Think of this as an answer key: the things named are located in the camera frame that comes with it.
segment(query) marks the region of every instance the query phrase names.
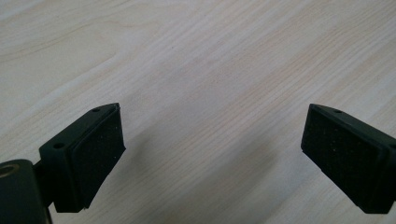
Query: wooden table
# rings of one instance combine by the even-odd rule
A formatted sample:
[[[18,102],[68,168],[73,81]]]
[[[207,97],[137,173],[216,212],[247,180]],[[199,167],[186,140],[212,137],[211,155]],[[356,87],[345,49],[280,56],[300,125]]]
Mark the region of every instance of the wooden table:
[[[396,136],[396,1],[0,2],[1,161],[119,102],[127,150],[54,223],[395,223],[300,149],[308,105]]]

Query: black plastic part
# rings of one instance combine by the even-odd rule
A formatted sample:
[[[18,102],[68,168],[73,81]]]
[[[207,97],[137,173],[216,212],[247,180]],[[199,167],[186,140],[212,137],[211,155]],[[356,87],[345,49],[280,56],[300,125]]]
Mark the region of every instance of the black plastic part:
[[[396,139],[340,110],[310,105],[302,149],[363,212],[389,212],[396,199]]]
[[[42,146],[56,211],[88,208],[124,150],[119,104],[87,112]]]
[[[0,208],[0,223],[51,223],[30,161],[0,164]]]

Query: screw hole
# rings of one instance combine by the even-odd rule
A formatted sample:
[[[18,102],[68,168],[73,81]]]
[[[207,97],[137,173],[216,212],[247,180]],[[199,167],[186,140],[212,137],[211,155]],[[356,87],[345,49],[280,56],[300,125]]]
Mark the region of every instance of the screw hole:
[[[18,164],[9,164],[0,167],[0,178],[14,174],[15,172],[18,171],[19,168],[20,166]]]
[[[64,144],[63,143],[57,143],[57,144],[53,145],[53,147],[54,148],[61,148],[61,147],[64,147]]]

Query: black clamp jaw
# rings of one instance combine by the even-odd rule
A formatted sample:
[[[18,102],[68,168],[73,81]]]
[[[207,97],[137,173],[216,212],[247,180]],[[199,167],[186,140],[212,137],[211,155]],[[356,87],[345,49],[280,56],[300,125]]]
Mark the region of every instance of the black clamp jaw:
[[[120,105],[87,112],[39,149],[37,164],[0,164],[0,222],[51,223],[52,202],[61,213],[88,208],[124,150]]]
[[[396,199],[396,139],[343,111],[311,105],[301,147],[364,213],[389,212]]]

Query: light wood surface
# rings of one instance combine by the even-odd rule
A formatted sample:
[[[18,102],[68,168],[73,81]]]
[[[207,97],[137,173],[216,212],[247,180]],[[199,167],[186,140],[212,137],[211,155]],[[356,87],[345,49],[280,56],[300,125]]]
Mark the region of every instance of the light wood surface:
[[[395,223],[300,149],[311,103],[396,136],[395,87],[394,0],[0,1],[1,161],[121,106],[127,150],[58,224]]]

